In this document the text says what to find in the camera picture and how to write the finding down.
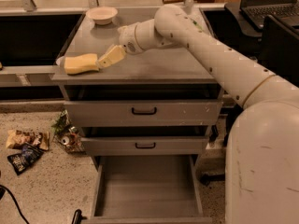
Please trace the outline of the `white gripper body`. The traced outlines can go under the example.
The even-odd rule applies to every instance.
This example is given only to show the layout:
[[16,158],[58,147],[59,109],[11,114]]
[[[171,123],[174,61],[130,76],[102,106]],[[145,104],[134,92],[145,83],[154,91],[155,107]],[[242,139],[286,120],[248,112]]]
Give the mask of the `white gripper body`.
[[144,50],[138,45],[135,36],[136,28],[136,24],[131,24],[127,26],[122,26],[118,29],[119,43],[129,54],[140,54],[144,52]]

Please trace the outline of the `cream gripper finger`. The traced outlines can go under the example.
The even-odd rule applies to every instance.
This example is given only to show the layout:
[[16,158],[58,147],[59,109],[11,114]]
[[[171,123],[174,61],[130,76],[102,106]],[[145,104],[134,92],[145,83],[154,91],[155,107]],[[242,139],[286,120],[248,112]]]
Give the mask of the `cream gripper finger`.
[[125,56],[125,49],[121,45],[113,45],[96,61],[96,65],[99,69],[107,68],[123,60]]

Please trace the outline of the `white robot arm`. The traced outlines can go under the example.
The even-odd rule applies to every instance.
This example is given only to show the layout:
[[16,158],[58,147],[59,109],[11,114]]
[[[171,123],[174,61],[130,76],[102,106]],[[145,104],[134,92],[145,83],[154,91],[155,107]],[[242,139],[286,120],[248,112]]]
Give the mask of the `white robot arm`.
[[226,148],[225,223],[299,224],[299,89],[206,34],[175,5],[121,28],[119,41],[99,67],[179,44],[242,107]]

